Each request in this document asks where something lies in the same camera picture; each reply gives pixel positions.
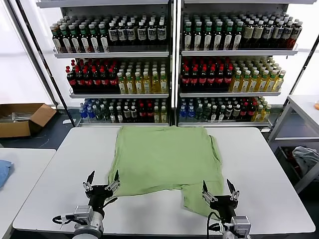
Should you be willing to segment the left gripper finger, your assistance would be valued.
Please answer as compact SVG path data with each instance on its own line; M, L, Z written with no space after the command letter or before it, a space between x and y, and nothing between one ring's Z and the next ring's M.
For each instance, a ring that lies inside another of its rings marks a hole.
M115 177L114 177L114 181L112 183L110 183L105 189L107 191L116 191L117 188L120 185L120 180L119 180L119 171L116 171Z
M83 182L83 187L85 189L85 194L87 197L91 197L93 193L92 182L94 179L94 174L95 174L95 171L93 170L92 173L88 176L87 180Z

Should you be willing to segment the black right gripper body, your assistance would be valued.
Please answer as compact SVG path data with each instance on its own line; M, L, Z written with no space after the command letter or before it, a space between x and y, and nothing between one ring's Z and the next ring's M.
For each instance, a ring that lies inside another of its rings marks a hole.
M231 218L236 216L235 209L238 206L238 200L233 199L230 195L215 196L217 200L211 201L211 209L219 213L222 222L230 222Z

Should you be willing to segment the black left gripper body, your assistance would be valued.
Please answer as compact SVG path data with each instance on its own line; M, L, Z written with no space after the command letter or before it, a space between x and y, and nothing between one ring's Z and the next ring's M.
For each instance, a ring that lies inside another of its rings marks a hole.
M87 191L89 199L88 205L92 207L94 212L105 216L104 208L117 200L113 198L113 191L108 189L108 185L94 185L92 190Z

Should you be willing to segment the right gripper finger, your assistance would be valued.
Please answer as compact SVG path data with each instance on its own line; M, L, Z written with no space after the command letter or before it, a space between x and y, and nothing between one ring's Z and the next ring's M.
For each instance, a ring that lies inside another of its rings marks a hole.
M239 191L235 189L235 186L229 181L229 179L227 179L227 185L228 185L229 191L231 193L230 200L231 201L238 201Z
M215 201L215 197L211 193L209 193L207 185L206 185L204 180L203 180L203 185L202 185L202 197L206 202L214 202Z

